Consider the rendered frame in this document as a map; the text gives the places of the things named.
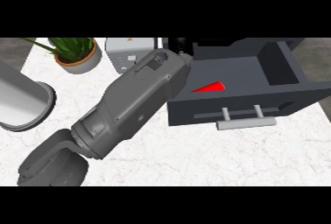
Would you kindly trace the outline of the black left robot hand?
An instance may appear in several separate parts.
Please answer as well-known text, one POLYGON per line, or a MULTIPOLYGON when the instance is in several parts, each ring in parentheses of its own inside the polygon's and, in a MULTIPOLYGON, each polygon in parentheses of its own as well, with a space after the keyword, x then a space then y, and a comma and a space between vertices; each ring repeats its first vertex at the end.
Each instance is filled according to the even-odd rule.
POLYGON ((193 55, 191 38, 168 38, 168 49, 176 53, 193 55))

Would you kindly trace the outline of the red can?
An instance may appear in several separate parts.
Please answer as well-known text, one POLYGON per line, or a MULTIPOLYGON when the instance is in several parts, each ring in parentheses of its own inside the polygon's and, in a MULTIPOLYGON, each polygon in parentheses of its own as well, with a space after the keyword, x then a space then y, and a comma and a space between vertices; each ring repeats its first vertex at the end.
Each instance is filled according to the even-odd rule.
POLYGON ((216 81, 214 83, 208 84, 204 87, 196 88, 195 90, 192 90, 193 93, 198 92, 213 92, 213 91, 223 91, 225 90, 225 85, 216 81))

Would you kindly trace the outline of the dark grey open drawer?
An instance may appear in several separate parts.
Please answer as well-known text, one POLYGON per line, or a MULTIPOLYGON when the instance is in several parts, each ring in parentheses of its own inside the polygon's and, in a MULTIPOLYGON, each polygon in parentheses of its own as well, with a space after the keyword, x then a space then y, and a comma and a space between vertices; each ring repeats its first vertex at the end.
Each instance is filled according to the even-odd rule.
POLYGON ((245 38, 227 46, 195 46, 186 86, 269 86, 312 82, 295 62, 300 38, 245 38))

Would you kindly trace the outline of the dark grey drawer front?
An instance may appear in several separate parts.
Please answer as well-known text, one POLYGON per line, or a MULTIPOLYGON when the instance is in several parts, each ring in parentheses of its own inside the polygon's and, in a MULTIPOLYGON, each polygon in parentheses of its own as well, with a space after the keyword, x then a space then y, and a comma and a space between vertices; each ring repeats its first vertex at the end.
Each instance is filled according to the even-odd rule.
POLYGON ((264 116, 290 116, 331 95, 331 81, 260 87, 227 84, 222 91, 193 92, 195 89, 186 86, 168 100, 170 126, 216 123, 223 119, 223 108, 232 120, 254 118, 254 105, 264 116))

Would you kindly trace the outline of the light grey appliance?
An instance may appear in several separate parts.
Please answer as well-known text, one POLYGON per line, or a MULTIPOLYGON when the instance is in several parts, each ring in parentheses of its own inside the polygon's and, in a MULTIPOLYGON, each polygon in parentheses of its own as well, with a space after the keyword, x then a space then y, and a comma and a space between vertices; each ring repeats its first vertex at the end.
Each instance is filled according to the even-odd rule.
POLYGON ((105 51, 117 72, 123 74, 157 48, 157 38, 106 38, 105 51))

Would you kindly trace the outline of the potted green plant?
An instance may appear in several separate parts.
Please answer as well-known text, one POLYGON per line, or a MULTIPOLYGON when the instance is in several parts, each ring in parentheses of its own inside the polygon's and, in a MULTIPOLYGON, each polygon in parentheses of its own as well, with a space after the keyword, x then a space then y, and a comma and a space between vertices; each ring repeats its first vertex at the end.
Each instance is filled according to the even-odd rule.
POLYGON ((49 38, 47 40, 52 46, 24 38, 24 41, 49 51, 58 65, 69 74, 84 74, 97 66, 102 51, 94 38, 49 38))

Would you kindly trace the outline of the large grey cylinder container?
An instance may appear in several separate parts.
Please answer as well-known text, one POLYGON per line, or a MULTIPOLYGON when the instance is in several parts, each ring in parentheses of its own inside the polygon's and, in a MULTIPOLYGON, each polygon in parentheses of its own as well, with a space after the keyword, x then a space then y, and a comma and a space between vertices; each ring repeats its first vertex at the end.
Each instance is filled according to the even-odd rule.
POLYGON ((0 127, 13 132, 32 129, 50 115, 56 99, 55 89, 0 60, 0 127))

